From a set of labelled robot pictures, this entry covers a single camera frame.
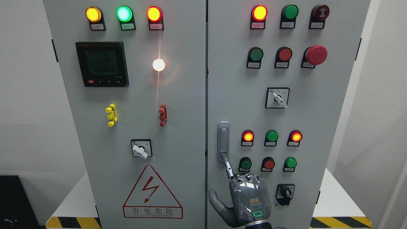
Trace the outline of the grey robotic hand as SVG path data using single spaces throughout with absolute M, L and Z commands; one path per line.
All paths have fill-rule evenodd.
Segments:
M 231 228 L 238 228 L 256 221 L 267 220 L 271 214 L 271 202 L 262 177 L 253 174 L 233 173 L 232 165 L 225 153 L 221 154 L 229 181 L 233 207 L 227 207 L 214 189 L 208 190 L 212 207 Z

